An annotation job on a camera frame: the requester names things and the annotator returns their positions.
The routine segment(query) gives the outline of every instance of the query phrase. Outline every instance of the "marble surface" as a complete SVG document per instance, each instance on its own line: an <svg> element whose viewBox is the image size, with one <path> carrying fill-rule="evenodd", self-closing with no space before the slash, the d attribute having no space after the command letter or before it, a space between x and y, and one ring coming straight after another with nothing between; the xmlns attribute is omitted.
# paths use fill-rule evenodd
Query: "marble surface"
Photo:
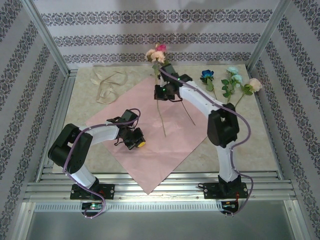
<svg viewBox="0 0 320 240"><path fill-rule="evenodd" d="M249 77L245 65L234 65L239 69L239 74L243 78L243 83L249 82ZM217 99L223 103L227 99L223 97L221 87L222 79L227 77L226 69L228 65L181 65L175 66L179 74L188 74L202 88L205 85L199 77L202 70L210 69L214 71L215 94ZM95 71L99 72L102 77L110 76L114 71L126 71L128 79L125 85L114 85L114 90L122 95L134 85L153 75L151 66L125 66L125 67L96 67ZM114 76L113 80L123 80L121 74ZM92 78L99 80L92 67L80 68L77 72L73 92L71 95L65 124L73 123L76 126L84 126L85 121L95 115L103 108L105 104L96 102L98 86L91 81ZM238 88L231 97L230 102L235 104L241 97L241 90ZM266 130L259 112L259 108L254 95L242 98L236 111L243 115L249 122L252 130L251 138L245 144L236 148L236 167L240 171L275 171L278 169L274 158ZM239 119L240 132L238 141L244 139L248 133L245 124ZM89 149L85 165L91 172L108 173L108 172L125 172L125 169L101 144L96 144ZM54 166L54 172L60 172L61 168ZM215 146L206 138L176 169L175 172L217 172L219 171L218 155Z"/></svg>

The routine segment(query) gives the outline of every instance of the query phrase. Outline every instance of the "light blue flower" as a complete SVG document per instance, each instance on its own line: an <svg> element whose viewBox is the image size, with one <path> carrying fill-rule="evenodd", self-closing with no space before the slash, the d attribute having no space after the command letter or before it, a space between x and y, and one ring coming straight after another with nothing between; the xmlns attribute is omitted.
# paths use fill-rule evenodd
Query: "light blue flower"
<svg viewBox="0 0 320 240"><path fill-rule="evenodd" d="M230 66L226 69L232 75L238 74L239 70L235 66Z"/></svg>
<svg viewBox="0 0 320 240"><path fill-rule="evenodd" d="M239 74L235 74L231 77L232 80L234 80L236 82L235 87L239 88L240 84L242 84L242 76L240 76Z"/></svg>

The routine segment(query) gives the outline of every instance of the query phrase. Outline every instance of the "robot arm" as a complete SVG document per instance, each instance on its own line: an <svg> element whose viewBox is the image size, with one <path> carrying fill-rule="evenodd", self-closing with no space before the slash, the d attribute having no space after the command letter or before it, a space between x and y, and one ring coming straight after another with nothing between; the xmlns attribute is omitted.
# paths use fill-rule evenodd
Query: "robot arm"
<svg viewBox="0 0 320 240"><path fill-rule="evenodd" d="M188 84L194 86L203 94L207 95L209 98L212 98L209 94L200 89L194 81L189 81ZM222 112L222 109L213 106L210 102L204 99L197 91L194 91L187 86L182 86L179 88L179 95L182 99L185 99L192 103L204 114L204 116L207 117L207 135L210 141L215 145L218 153L219 176L227 183L232 182L238 177L238 174L234 171L234 169L231 166L230 159L230 148L235 144L235 140L237 139L237 133L239 132L237 118L233 114L228 114L228 116L224 117L221 116L220 112ZM216 99L214 99L214 101L217 102L219 105L223 104L222 102L218 102Z"/></svg>
<svg viewBox="0 0 320 240"><path fill-rule="evenodd" d="M84 165L90 146L107 141L122 139L123 143L132 150L144 145L145 139L140 128L134 128L133 120L138 116L131 110L126 110L121 117L108 119L105 126L91 128L81 135L72 152L70 162L66 168L71 177L80 185L93 190L99 185L99 180ZM48 157L58 166L64 167L71 147L80 134L87 127L77 127L67 124L48 152Z"/></svg>
<svg viewBox="0 0 320 240"><path fill-rule="evenodd" d="M246 198L248 192L243 191L243 189L247 189L246 184L241 182L241 176L234 169L231 159L231 149L236 144L239 125L237 116L226 109L235 112L235 107L231 103L223 104L212 98L200 89L191 77L186 74L178 75L171 64L163 66L160 72L163 83L155 86L154 99L171 102L187 100L208 119L207 136L215 145L219 160L219 183L210 185L212 195L215 196L212 198L233 199L236 196Z"/></svg>

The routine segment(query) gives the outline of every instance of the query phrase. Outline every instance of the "white rose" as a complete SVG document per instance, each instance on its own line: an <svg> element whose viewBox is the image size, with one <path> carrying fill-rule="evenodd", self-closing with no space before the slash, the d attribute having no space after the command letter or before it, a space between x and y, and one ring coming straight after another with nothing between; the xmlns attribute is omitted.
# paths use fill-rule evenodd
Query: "white rose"
<svg viewBox="0 0 320 240"><path fill-rule="evenodd" d="M258 92L262 88L261 82L256 78L251 78L249 85L252 86L254 92Z"/></svg>
<svg viewBox="0 0 320 240"><path fill-rule="evenodd" d="M158 61L159 63L163 64L165 62L166 57L162 51L155 51L151 54L151 59L152 62Z"/></svg>
<svg viewBox="0 0 320 240"><path fill-rule="evenodd" d="M156 50L155 49L150 49L149 51L146 52L145 54L145 60L149 60L148 57L150 57L151 54L153 54Z"/></svg>

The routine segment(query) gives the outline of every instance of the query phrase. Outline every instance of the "pink tissue paper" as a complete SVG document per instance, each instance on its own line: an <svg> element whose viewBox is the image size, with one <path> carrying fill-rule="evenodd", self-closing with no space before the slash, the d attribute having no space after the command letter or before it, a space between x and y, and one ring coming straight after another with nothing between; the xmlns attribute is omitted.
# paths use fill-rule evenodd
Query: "pink tissue paper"
<svg viewBox="0 0 320 240"><path fill-rule="evenodd" d="M155 79L148 77L121 95L115 102L86 121L87 126L104 123L120 116L126 109L138 108L145 145L129 150L116 141L102 144L118 160L140 187L150 194L207 136L206 117L190 102L184 100L188 117L181 102L159 101L166 137L154 100Z"/></svg>

